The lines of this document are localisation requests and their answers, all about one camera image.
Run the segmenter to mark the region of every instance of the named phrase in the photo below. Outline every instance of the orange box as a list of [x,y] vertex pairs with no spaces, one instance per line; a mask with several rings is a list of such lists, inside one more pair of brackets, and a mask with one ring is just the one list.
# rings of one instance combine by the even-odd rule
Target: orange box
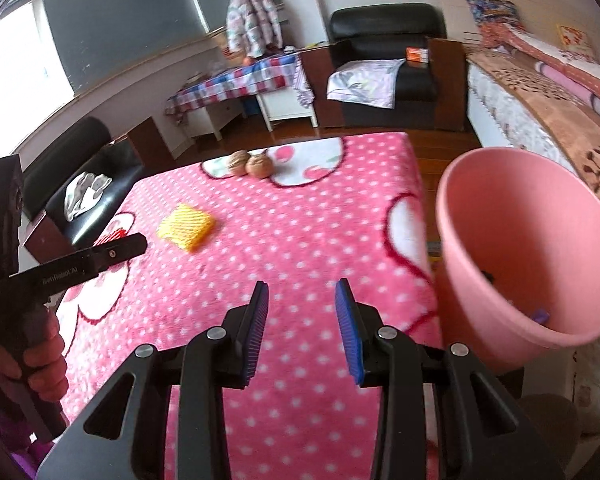
[[428,48],[415,48],[413,46],[407,47],[407,61],[414,61],[416,63],[428,63],[429,62],[429,49]]

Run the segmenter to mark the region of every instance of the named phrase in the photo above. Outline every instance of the brown round object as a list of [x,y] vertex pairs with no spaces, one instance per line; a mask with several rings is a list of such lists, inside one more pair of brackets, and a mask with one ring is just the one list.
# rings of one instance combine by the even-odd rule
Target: brown round object
[[255,178],[267,178],[273,175],[273,161],[265,153],[253,155],[247,162],[246,169]]
[[239,152],[232,153],[226,162],[226,168],[233,176],[243,176],[247,174],[245,166],[251,155],[249,152],[240,150]]

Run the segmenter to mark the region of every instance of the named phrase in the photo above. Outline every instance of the purple sleeve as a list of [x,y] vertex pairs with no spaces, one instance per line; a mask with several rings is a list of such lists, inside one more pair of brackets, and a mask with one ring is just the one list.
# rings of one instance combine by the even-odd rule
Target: purple sleeve
[[51,449],[51,444],[31,443],[32,431],[17,405],[0,389],[0,439],[13,459],[31,476]]

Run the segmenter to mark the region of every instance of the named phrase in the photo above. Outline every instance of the pink polka dot blanket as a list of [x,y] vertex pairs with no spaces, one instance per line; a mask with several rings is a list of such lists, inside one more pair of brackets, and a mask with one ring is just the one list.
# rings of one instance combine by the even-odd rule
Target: pink polka dot blanket
[[[222,160],[140,181],[107,232],[125,228],[148,249],[80,290],[59,309],[71,388],[70,419],[142,343],[185,345],[269,284],[269,317],[256,376],[226,390],[230,463],[242,479],[368,478],[379,395],[347,371],[334,287],[417,342],[440,346],[426,254],[422,183],[404,133],[313,140],[269,148],[267,180],[227,178]],[[187,253],[156,235],[179,203],[216,227]],[[177,392],[165,477],[174,478]]]

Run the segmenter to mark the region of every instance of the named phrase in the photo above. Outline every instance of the human hand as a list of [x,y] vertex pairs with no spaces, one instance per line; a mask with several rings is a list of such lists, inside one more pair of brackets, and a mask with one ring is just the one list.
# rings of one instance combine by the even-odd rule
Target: human hand
[[[69,389],[66,378],[66,361],[62,356],[64,340],[59,333],[60,323],[56,314],[49,313],[46,324],[46,341],[25,350],[24,363],[31,368],[41,368],[29,377],[32,390],[41,400],[57,402]],[[0,345],[0,387],[10,396],[10,379],[19,379],[22,371],[15,359]]]

